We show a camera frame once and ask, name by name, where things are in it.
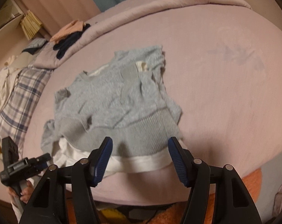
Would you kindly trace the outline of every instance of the human hand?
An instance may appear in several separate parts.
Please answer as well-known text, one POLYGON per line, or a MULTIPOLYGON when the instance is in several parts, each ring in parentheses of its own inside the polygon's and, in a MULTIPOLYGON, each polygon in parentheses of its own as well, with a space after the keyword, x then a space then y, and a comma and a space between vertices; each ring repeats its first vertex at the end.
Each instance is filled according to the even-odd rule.
MULTIPOLYGON (((27 202, 30 199, 30 196, 33 193, 34 188, 33 188, 32 183, 29 180, 27 180, 26 184, 27 184, 27 187, 22 190, 22 192, 21 192, 22 196, 21 196, 20 200, 27 204, 27 202)), ((11 187, 8 187, 7 191, 8 191, 10 198, 11 198, 11 202, 14 205, 16 205, 14 197, 19 198, 18 195, 16 194, 16 192, 11 187)))

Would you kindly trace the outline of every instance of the gray knit sweater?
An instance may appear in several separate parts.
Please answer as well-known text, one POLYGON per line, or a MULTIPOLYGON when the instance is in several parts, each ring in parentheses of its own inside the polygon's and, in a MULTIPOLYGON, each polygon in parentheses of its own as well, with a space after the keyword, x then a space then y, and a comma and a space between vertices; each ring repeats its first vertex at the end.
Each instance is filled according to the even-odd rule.
POLYGON ((181 108, 167 96, 161 68, 161 46, 115 52, 112 61, 80 73, 55 94, 54 120, 44 126, 41 148, 52 153, 65 137, 75 148, 91 152, 106 136, 113 139, 112 155, 152 155, 180 137, 181 108))

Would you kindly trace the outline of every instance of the pink comforter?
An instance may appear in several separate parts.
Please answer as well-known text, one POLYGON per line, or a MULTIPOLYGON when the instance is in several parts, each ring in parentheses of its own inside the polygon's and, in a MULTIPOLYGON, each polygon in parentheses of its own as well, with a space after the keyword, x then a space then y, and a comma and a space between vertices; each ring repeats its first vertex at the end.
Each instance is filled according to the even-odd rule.
MULTIPOLYGON (((111 25, 114 16, 130 14, 141 1, 128 0, 89 21, 98 23, 69 50, 44 89, 27 131, 24 156, 41 154, 42 127, 53 118, 55 91, 70 85, 82 70, 109 62, 114 51, 155 44, 163 45, 164 84, 182 107, 179 128, 195 157, 216 166, 232 164, 245 176, 282 151, 282 32, 243 0, 195 0, 111 25)), ((92 192, 96 200, 128 205, 188 198, 172 165, 117 173, 92 192)))

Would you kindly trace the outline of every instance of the striped cloth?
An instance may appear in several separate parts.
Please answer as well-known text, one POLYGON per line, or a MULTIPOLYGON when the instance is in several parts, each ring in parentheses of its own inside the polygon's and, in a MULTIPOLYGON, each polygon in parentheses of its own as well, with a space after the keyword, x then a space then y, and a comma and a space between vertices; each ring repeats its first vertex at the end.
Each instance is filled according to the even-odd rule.
POLYGON ((0 113, 0 142, 10 136, 22 151, 25 135, 52 70, 24 68, 7 105, 0 113))

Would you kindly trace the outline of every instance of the folded clothes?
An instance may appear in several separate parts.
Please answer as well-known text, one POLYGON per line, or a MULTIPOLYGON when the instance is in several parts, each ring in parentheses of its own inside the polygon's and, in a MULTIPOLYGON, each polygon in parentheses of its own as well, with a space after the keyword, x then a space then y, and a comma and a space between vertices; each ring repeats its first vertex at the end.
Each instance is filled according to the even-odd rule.
POLYGON ((61 28, 56 34, 52 36, 50 42, 54 42, 55 44, 59 43, 60 40, 66 38, 69 34, 72 34, 77 31, 82 31, 85 23, 82 21, 74 20, 69 24, 65 25, 61 28))
POLYGON ((5 67, 0 71, 0 112, 17 84, 20 71, 21 69, 14 67, 5 67))
POLYGON ((73 32, 68 35, 65 39, 59 41, 58 44, 53 46, 53 50, 58 50, 56 58, 61 59, 65 52, 71 47, 79 38, 81 38, 82 34, 90 27, 90 24, 86 24, 83 27, 82 31, 73 32))
POLYGON ((66 138, 75 149, 91 152, 106 136, 113 139, 112 156, 151 156, 181 138, 181 108, 167 95, 161 69, 161 46, 115 52, 110 63, 80 73, 55 94, 54 120, 44 126, 41 148, 66 138))

